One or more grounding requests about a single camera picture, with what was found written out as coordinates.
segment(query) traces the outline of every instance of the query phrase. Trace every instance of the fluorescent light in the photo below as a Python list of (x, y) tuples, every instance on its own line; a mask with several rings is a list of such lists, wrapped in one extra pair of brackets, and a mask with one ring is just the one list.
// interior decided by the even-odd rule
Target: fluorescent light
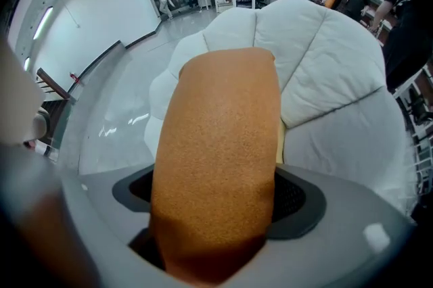
[(42, 20), (41, 20), (41, 23), (40, 23), (39, 26), (38, 26), (38, 29), (36, 30), (35, 35), (33, 36), (33, 39), (37, 39), (37, 38), (39, 37), (39, 35), (41, 34), (41, 31), (42, 31), (43, 25), (45, 25), (45, 23), (47, 22), (48, 17), (49, 17), (49, 15), (51, 14), (52, 11), (53, 11), (53, 8), (52, 8), (52, 7), (49, 7), (49, 8), (47, 9), (47, 11), (45, 12), (45, 14), (43, 15), (43, 18), (42, 18)]
[(24, 70), (27, 70), (29, 63), (30, 63), (30, 58), (27, 57), (26, 60), (24, 61)]

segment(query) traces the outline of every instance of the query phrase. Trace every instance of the orange cushion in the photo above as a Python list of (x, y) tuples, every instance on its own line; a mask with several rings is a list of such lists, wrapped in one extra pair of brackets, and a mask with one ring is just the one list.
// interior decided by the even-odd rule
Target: orange cushion
[(187, 62), (156, 154), (152, 232), (166, 271), (223, 282), (261, 248), (271, 223), (280, 121), (277, 73), (261, 48)]

